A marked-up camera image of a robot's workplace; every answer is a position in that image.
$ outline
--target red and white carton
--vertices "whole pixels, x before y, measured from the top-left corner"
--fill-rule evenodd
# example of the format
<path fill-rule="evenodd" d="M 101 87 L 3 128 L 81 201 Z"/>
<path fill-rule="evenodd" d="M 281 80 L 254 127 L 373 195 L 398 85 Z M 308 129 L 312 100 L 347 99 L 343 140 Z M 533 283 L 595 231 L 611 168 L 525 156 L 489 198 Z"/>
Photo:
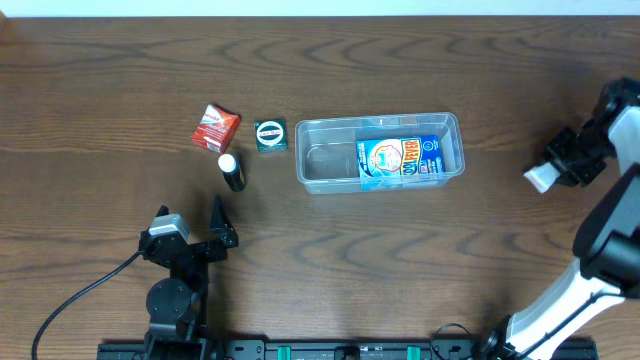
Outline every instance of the red and white carton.
<path fill-rule="evenodd" d="M 200 125 L 191 135 L 196 146 L 224 153 L 240 125 L 238 115 L 229 114 L 213 105 L 207 106 Z"/>

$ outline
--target plastic container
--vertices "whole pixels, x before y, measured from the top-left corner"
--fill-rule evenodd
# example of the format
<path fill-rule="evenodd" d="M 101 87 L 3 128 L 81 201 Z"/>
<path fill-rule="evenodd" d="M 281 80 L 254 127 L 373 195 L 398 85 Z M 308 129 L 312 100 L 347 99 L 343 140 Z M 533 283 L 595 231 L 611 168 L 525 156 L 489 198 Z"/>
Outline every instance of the plastic container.
<path fill-rule="evenodd" d="M 419 135 L 439 137 L 443 173 L 360 178 L 356 141 Z M 427 113 L 301 121 L 296 125 L 296 170 L 311 194 L 442 186 L 464 171 L 458 119 L 451 113 Z"/>

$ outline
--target dark green box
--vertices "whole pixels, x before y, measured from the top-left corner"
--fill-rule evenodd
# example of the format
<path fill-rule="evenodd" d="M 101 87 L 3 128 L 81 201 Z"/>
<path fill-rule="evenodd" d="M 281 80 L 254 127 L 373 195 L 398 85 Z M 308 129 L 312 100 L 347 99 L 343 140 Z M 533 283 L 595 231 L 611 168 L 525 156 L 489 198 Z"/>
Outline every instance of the dark green box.
<path fill-rule="evenodd" d="M 256 121 L 255 130 L 259 152 L 287 150 L 287 127 L 284 120 Z"/>

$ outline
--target white wall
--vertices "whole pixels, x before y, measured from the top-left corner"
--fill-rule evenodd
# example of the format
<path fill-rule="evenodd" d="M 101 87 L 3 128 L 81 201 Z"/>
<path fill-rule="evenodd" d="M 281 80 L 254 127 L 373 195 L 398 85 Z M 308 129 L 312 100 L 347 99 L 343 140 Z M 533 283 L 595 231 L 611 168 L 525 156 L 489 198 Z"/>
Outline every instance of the white wall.
<path fill-rule="evenodd" d="M 0 0 L 0 10 L 7 17 L 640 15 L 640 0 Z"/>

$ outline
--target small black bottle with white cap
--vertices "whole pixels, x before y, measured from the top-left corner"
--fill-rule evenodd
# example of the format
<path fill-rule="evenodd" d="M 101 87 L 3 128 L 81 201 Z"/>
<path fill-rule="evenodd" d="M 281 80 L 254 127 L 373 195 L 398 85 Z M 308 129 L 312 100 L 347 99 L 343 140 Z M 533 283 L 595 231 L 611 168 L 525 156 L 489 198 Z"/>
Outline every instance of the small black bottle with white cap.
<path fill-rule="evenodd" d="M 222 170 L 224 180 L 229 184 L 231 190 L 238 192 L 244 189 L 244 173 L 233 155 L 221 155 L 218 159 L 218 166 L 220 170 Z"/>

